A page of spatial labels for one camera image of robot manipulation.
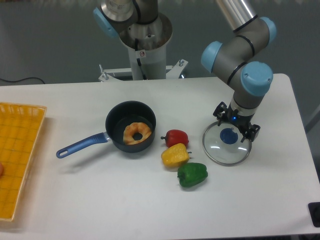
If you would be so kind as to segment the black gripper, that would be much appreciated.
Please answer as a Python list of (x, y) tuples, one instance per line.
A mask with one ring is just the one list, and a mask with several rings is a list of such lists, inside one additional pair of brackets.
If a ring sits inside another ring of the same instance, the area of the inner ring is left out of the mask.
[(240, 112), (235, 109), (227, 107), (227, 105), (222, 101), (218, 104), (213, 112), (213, 116), (216, 117), (217, 125), (220, 126), (222, 123), (230, 123), (239, 129), (242, 134), (243, 143), (245, 140), (253, 142), (258, 136), (261, 127), (257, 124), (251, 124), (251, 119), (254, 114), (251, 115), (241, 115)]

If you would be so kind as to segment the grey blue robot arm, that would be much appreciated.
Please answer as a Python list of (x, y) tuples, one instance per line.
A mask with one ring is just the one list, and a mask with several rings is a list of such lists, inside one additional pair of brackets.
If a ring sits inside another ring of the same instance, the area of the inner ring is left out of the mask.
[[(201, 64), (234, 94), (230, 104), (219, 104), (213, 114), (219, 123), (234, 125), (244, 140), (254, 141), (260, 127), (251, 119), (270, 89), (273, 71), (252, 58), (275, 39), (277, 29), (246, 0), (219, 0), (217, 5), (235, 37), (226, 44), (210, 43)], [(119, 38), (126, 46), (134, 80), (166, 77), (166, 46), (173, 28), (156, 0), (103, 0), (93, 17), (107, 36)]]

